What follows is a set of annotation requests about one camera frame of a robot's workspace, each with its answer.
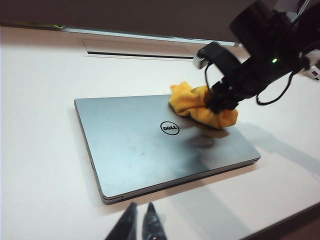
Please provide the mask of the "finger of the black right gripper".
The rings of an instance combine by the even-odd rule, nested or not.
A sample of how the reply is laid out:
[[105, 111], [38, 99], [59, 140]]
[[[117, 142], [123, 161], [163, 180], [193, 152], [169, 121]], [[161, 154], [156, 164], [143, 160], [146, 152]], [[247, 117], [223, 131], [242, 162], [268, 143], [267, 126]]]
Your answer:
[[241, 95], [236, 87], [228, 88], [223, 93], [222, 109], [234, 110], [241, 101]]
[[215, 83], [209, 87], [204, 102], [206, 107], [214, 114], [218, 114], [222, 109], [222, 102], [225, 99], [226, 86], [223, 83]]

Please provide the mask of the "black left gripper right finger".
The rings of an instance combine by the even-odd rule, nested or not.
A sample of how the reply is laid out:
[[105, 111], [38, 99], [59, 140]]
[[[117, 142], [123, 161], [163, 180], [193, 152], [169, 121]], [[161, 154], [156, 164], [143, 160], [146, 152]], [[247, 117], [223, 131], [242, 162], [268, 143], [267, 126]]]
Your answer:
[[167, 240], [164, 227], [152, 202], [148, 203], [142, 224], [143, 240]]

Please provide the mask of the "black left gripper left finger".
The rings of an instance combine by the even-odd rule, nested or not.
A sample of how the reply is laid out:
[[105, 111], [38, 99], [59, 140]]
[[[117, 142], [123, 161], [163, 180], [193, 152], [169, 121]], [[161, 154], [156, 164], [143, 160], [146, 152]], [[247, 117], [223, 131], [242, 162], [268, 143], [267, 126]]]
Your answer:
[[137, 203], [131, 202], [105, 239], [136, 240], [137, 216]]

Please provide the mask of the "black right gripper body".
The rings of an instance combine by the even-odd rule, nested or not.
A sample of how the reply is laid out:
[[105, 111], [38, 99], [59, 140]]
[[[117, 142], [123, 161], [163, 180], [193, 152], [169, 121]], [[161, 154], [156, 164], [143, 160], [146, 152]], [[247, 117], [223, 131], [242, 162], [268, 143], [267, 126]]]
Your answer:
[[245, 62], [236, 61], [235, 64], [220, 68], [224, 77], [217, 84], [224, 84], [226, 89], [236, 87], [240, 93], [240, 101], [256, 98], [259, 102], [259, 94], [270, 84], [290, 74], [288, 82], [278, 97], [272, 100], [276, 102], [282, 98], [292, 83], [292, 78], [302, 69], [302, 58], [298, 54], [288, 56], [268, 56], [256, 60], [249, 57]]

